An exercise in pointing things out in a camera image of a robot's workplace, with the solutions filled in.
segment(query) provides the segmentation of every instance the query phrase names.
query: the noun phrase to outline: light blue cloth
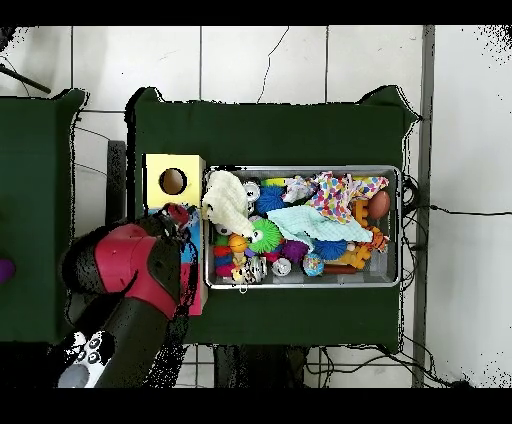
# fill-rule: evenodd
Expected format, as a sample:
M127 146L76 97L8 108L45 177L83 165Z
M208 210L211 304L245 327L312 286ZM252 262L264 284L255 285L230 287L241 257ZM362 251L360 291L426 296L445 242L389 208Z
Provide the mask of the light blue cloth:
M307 205L276 209L267 212L267 216L279 227L285 239L306 243L309 252L314 248L311 239L367 243L373 238L373 233L361 227L355 219L341 224L320 215L318 211Z

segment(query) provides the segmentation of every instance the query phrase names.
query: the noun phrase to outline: yellow wooden block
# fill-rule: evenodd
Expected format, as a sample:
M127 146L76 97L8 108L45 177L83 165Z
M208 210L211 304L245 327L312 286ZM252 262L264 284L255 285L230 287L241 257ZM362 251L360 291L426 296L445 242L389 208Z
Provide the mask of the yellow wooden block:
M180 194L167 194L160 178L167 169L178 169L185 174L186 187ZM205 162L198 155L146 154L146 193L149 209L159 209L168 202L201 206Z

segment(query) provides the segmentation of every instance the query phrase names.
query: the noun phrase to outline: blue toy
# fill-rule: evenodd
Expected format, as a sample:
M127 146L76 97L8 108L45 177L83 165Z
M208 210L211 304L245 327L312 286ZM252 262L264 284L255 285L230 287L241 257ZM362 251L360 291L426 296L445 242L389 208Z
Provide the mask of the blue toy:
M315 246L314 252L325 261L334 261L343 255L347 250L347 242L345 240L313 240L313 245Z
M256 210L260 215L273 211L275 209L282 209L286 207L282 199L284 188L279 186L261 187L261 193L258 200L256 200Z

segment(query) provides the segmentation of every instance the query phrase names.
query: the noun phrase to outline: orange toy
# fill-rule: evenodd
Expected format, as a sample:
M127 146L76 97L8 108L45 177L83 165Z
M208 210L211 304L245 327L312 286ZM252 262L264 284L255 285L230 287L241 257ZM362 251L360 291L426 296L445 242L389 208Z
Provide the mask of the orange toy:
M361 227L366 228L368 226L368 221L365 219L368 216L368 200L355 200L352 212Z
M247 241L238 234L231 234L229 236L228 246L235 253L243 253L247 249Z
M372 254L366 246L357 246L352 252L347 250L339 259L334 261L325 261L332 265L352 265L354 268L363 269L365 261L370 259Z
M382 232L377 227L367 227L366 229L373 233L373 239L369 243L359 243L359 245L366 246L370 252L373 249L377 249L379 252L383 252L386 245L388 244L389 237L382 234Z

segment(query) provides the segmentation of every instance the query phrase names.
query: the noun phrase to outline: toy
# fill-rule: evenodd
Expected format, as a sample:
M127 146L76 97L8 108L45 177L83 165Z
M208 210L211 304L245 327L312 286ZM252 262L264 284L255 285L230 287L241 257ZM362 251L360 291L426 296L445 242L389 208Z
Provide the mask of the toy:
M301 241L287 240L283 246L283 256L295 264L298 264L308 253L309 247Z
M271 252L281 241L279 228L268 219L259 219L252 223L257 241L250 243L249 248L255 253Z
M233 254L233 264L237 267L243 266L247 262L247 258L243 253Z
M324 274L355 274L357 269L350 265L324 264Z
M361 227L367 227L368 221L365 219L368 216L368 200L354 200L352 205L352 214Z
M260 197L260 188L254 181L247 181L243 184L245 192L247 193L247 201L254 203Z
M218 234L215 236L215 245L216 246L227 246L229 243L229 237Z
M247 248L244 250L244 254L245 256L247 256L248 258L252 258L254 255L256 255L255 252L253 252L251 249Z
M0 284L9 281L15 274L16 267L9 259L0 259Z
M272 272L277 277L284 277L292 270L291 262L286 258L279 258L272 264Z
M254 276L257 283L267 276L267 260L265 258L253 256L248 261L248 264L249 271Z
M372 219L380 219L389 212L391 199L386 191L379 191L368 201L368 215Z
M287 178L286 193L283 194L283 200L286 203L293 203L297 200L312 196L318 188L318 184L312 183L310 178L302 178L297 175L295 178Z
M243 253L247 249L247 240L238 234L231 234L229 236L229 247L235 253Z
M223 265L230 265L232 263L234 263L234 259L231 255L217 256L214 259L215 267L223 266Z
M262 255L267 261L272 263L279 259L279 252L263 252Z
M236 268L235 264L222 265L215 268L215 274L218 277L232 277L232 271Z
M213 171L206 190L201 203L203 218L243 237L253 237L253 226L247 219L247 193L238 177L227 171Z
M347 250L347 242L345 240L340 241L322 241L314 240L313 245L315 246L315 253L322 259L332 260L337 259L345 250Z
M316 253L308 253L302 261L304 272L309 277L316 277L324 270L324 263Z
M215 224L215 231L217 231L219 234L221 234L223 236L229 236L229 235L233 234L233 231L228 230L222 224Z
M352 252L347 250L336 262L339 265L351 265L354 268L363 269L365 261L370 259L371 256L372 254L366 246L357 246Z
M361 243L360 246L366 246L368 251L377 249L379 252L384 252L389 241L389 237L382 234L377 227L367 227L367 230L373 233L372 241L369 243Z
M286 204L281 198L283 193L284 189L282 187L262 187L260 197L256 200L256 210L258 213L263 215L268 211L285 208Z
M270 186L286 186L286 178L268 178L261 182L262 187L270 187Z

